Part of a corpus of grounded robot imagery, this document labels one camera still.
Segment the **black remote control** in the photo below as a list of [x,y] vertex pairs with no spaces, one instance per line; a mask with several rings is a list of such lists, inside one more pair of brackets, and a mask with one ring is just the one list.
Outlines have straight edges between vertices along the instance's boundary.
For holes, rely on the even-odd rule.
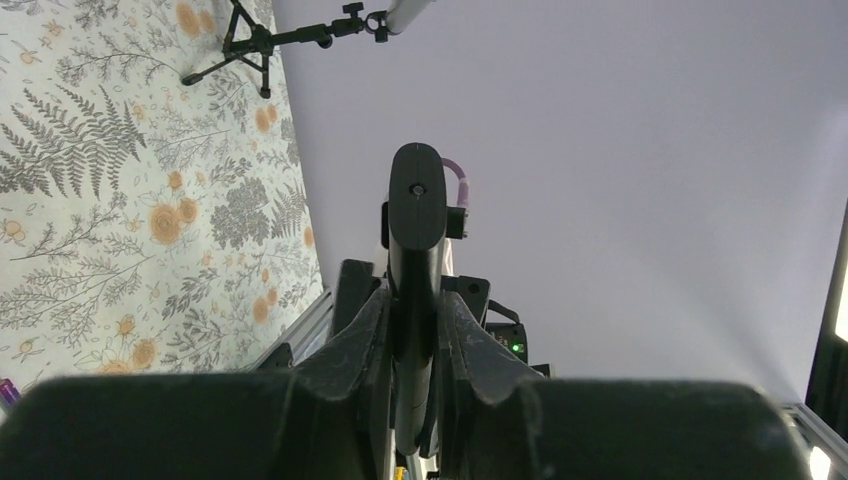
[[425,423],[446,237],[444,168],[433,147],[409,143],[396,152],[387,221],[395,442],[409,456],[419,449]]

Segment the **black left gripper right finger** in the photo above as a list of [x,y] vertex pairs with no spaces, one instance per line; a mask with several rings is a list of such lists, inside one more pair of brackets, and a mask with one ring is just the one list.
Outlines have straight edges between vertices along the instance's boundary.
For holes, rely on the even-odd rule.
[[444,479],[807,479],[786,416],[735,383],[539,378],[475,400]]

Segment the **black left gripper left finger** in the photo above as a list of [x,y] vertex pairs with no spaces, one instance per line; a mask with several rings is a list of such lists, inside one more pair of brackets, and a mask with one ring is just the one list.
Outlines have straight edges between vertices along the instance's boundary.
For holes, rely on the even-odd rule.
[[350,399],[293,374],[110,375],[40,384],[1,427],[5,479],[384,479]]

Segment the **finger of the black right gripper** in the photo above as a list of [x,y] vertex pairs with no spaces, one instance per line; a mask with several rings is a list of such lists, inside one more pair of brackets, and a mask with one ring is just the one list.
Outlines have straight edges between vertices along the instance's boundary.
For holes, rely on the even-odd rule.
[[520,386],[538,377],[446,292],[437,320],[439,465],[444,479],[531,479]]
[[385,479],[390,460],[390,293],[375,290],[352,322],[296,369],[296,479]]

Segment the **purple battery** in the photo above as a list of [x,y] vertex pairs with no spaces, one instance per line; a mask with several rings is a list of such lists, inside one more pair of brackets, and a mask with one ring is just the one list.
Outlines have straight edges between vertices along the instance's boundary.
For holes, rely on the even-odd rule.
[[21,398],[21,393],[15,384],[8,378],[0,381],[1,410],[8,412]]

